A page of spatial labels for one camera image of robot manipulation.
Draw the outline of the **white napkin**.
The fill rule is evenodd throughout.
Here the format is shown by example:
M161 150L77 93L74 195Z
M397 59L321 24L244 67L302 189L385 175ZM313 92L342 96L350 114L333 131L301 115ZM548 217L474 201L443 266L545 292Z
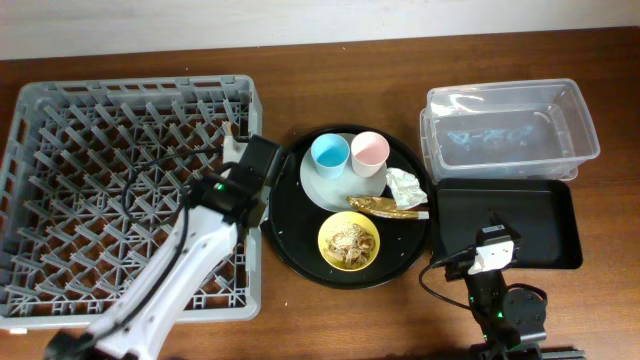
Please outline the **white napkin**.
M409 172L388 168L386 183L399 210L409 210L428 202L428 195L421 189L419 179Z

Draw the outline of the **pink cup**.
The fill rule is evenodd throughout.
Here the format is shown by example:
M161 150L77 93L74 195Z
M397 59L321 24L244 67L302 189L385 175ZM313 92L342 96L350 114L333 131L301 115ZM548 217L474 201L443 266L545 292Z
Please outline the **pink cup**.
M361 177L377 173L390 154L390 145L380 133L366 131L351 141L351 158L354 172Z

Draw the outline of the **yellow bowl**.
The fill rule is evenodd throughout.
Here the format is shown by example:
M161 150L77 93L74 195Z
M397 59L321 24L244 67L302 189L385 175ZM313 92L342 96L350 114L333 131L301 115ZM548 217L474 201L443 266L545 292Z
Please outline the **yellow bowl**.
M318 249L332 267L346 272L363 270L376 259L381 246L373 222L361 213L331 215L318 232Z

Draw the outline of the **gold foil wrapper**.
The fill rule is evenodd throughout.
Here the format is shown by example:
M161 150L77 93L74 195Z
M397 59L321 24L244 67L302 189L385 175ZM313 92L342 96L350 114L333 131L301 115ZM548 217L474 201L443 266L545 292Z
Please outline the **gold foil wrapper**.
M386 219L428 220L427 210L401 210L391 198L374 196L348 196L347 203L364 214Z

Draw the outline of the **food scraps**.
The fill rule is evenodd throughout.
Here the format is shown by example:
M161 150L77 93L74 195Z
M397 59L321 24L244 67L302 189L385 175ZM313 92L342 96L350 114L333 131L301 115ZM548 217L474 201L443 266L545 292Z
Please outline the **food scraps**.
M325 239L324 254L342 269L365 266L377 250L375 237L358 224L347 223Z

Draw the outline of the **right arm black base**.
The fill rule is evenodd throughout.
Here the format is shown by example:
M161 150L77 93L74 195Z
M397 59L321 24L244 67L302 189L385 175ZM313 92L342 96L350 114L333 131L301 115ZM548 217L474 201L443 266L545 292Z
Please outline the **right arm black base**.
M507 286L503 309L506 320L513 325L520 336L518 346L502 351L492 346L483 333L484 344L470 347L470 358L475 360L585 360L586 353L574 348L540 348L539 343L547 338L544 327L546 320L547 295L541 289L525 284Z

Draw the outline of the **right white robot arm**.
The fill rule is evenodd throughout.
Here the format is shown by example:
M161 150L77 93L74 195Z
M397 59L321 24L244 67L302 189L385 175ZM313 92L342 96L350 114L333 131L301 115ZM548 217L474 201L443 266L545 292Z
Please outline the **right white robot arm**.
M507 351L520 343L520 336L506 320L503 309L507 285L502 270L515 260L521 235L498 214L489 211L489 224L481 227L475 242L445 266L447 281L463 279L471 313L492 346Z

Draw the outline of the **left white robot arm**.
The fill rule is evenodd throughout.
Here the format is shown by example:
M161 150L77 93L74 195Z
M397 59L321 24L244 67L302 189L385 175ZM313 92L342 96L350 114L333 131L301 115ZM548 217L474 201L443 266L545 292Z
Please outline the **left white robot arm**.
M176 222L127 291L86 331L59 331L47 359L154 359L208 274L259 226L284 147L254 135L239 161L181 189Z

